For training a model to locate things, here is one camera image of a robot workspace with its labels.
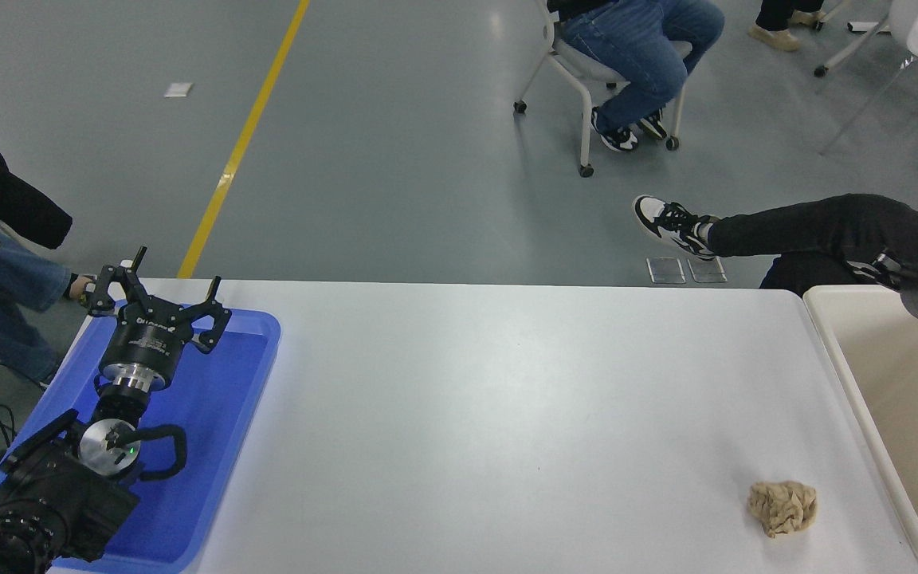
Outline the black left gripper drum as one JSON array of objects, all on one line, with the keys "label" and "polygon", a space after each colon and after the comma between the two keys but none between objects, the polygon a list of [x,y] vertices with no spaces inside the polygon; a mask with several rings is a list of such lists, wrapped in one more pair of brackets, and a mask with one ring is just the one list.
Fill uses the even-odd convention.
[{"label": "black left gripper drum", "polygon": [[137,306],[124,306],[116,315],[100,372],[114,375],[121,364],[138,364],[156,375],[173,375],[193,334],[192,324],[171,323],[171,316],[146,317]]}]

